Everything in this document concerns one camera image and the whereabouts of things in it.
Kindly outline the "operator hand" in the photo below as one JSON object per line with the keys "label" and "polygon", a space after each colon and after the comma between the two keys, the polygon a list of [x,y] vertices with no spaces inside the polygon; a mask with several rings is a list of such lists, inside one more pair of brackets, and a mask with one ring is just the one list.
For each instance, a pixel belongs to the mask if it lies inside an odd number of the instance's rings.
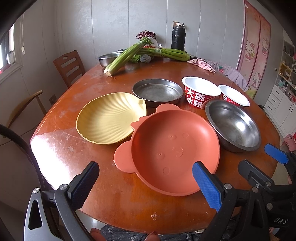
{"label": "operator hand", "polygon": [[[90,235],[94,238],[94,240],[97,240],[97,241],[106,241],[105,237],[101,234],[100,230],[97,229],[97,228],[92,228],[90,230]],[[160,241],[160,237],[154,233],[154,232],[151,232],[149,233],[148,235],[146,235],[145,241]]]}

